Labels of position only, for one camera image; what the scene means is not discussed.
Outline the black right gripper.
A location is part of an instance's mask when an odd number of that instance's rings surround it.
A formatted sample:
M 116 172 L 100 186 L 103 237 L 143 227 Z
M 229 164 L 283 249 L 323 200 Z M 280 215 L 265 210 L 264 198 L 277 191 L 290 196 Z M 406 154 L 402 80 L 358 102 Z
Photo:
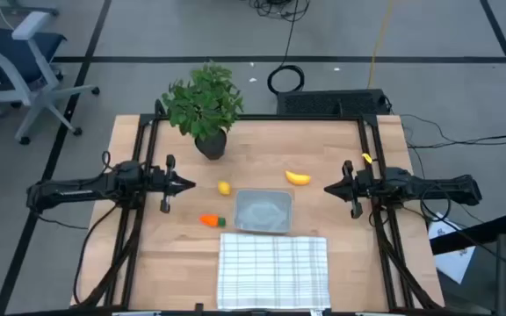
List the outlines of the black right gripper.
M 343 164 L 343 175 L 345 178 L 336 183 L 332 183 L 325 187 L 325 191 L 343 201 L 347 200 L 351 203 L 351 217 L 358 219 L 363 214 L 363 207 L 358 201 L 359 198 L 368 198 L 372 186 L 372 179 L 367 170 L 362 170 L 361 174 L 353 173 L 352 161 L 345 161 Z M 346 180 L 346 193 L 343 189 Z

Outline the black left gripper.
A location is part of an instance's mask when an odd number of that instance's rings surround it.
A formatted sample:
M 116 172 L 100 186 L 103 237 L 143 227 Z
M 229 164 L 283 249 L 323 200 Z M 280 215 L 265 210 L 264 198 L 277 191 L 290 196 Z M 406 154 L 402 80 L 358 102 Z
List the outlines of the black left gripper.
M 151 166 L 148 173 L 148 192 L 160 192 L 163 194 L 163 199 L 160 203 L 160 211 L 163 213 L 170 212 L 170 188 L 173 186 L 174 176 L 173 172 L 176 165 L 176 159 L 173 154 L 166 156 L 166 169 L 161 169 L 160 166 Z M 177 182 L 181 185 L 177 187 L 177 193 L 193 189 L 195 182 L 187 180 L 181 176 L 177 176 Z

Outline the yellow toy banana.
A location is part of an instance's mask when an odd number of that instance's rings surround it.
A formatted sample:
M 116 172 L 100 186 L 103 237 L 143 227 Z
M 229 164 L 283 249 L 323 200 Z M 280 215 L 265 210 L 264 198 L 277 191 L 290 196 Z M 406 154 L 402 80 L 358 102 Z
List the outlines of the yellow toy banana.
M 311 181 L 311 176 L 293 173 L 292 171 L 285 171 L 286 179 L 289 183 L 293 185 L 303 186 L 307 185 Z

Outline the orange toy carrot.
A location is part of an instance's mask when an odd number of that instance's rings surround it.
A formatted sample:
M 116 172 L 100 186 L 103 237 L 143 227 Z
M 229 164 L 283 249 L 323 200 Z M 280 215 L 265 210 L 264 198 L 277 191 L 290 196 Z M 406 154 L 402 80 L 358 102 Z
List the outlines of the orange toy carrot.
M 200 216 L 200 222 L 210 227 L 225 227 L 226 219 L 215 214 L 204 214 Z

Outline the clear plastic tupperware container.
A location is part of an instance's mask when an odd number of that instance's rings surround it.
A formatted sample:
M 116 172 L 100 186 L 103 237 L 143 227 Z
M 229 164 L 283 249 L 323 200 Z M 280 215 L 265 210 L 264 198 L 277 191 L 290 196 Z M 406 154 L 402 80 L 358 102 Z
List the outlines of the clear plastic tupperware container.
M 293 196 L 282 190 L 238 190 L 234 227 L 253 233 L 289 233 L 293 220 Z

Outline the green potted plant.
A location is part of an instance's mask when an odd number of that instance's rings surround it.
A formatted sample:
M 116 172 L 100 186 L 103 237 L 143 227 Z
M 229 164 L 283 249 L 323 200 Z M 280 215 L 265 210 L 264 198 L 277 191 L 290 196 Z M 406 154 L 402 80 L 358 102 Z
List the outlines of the green potted plant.
M 208 62 L 190 72 L 190 79 L 170 83 L 162 104 L 171 126 L 190 135 L 208 160 L 220 159 L 228 133 L 243 113 L 243 96 L 233 83 L 232 71 Z

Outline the black computer case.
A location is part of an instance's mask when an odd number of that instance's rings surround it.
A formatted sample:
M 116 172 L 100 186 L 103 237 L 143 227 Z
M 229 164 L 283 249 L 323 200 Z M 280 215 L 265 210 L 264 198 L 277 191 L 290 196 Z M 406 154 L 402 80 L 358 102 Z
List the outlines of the black computer case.
M 298 116 L 387 115 L 391 103 L 380 89 L 291 91 L 278 95 L 277 113 Z

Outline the white checked kitchen towel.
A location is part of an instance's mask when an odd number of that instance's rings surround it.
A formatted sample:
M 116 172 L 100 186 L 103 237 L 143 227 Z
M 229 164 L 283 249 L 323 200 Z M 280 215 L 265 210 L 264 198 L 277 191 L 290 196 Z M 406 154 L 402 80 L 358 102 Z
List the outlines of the white checked kitchen towel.
M 226 311 L 330 308 L 327 240 L 223 233 L 216 305 Z

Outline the white paper sheet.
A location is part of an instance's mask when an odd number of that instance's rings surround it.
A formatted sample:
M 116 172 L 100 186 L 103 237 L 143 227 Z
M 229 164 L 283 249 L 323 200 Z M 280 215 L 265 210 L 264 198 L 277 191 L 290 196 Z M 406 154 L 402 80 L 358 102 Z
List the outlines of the white paper sheet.
M 454 233 L 460 229 L 460 226 L 450 220 L 432 222 L 428 228 L 430 241 L 448 233 Z M 434 255 L 437 270 L 449 277 L 457 284 L 461 284 L 470 261 L 473 257 L 475 246 L 455 250 L 441 255 Z

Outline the black beam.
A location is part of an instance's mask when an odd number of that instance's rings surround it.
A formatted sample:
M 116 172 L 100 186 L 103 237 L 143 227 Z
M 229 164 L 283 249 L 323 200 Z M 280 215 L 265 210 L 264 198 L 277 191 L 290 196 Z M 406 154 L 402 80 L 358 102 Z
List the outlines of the black beam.
M 433 238 L 430 240 L 430 246 L 434 255 L 441 255 L 494 242 L 500 234 L 506 234 L 506 215 L 483 224 L 463 230 L 455 230 L 452 233 Z

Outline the white blue office chair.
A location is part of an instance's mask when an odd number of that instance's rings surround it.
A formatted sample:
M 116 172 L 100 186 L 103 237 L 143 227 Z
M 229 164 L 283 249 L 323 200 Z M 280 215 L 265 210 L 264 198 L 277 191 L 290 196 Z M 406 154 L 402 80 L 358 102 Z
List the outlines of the white blue office chair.
M 21 145 L 30 143 L 29 129 L 44 110 L 54 114 L 75 136 L 80 136 L 83 130 L 72 126 L 55 103 L 86 91 L 95 96 L 100 94 L 99 87 L 91 84 L 59 87 L 62 72 L 53 68 L 51 62 L 66 37 L 42 31 L 50 18 L 47 12 L 33 11 L 15 28 L 0 28 L 0 104 L 28 108 L 15 134 L 15 140 Z

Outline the grey furniture base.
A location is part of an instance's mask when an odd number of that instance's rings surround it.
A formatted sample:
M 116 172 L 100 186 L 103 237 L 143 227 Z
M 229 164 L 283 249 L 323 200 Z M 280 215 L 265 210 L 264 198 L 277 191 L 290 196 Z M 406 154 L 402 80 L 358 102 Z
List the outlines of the grey furniture base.
M 59 10 L 55 6 L 51 7 L 25 6 L 22 5 L 19 2 L 19 0 L 0 0 L 0 13 L 24 15 L 29 14 L 33 11 L 45 12 L 55 17 L 60 14 Z

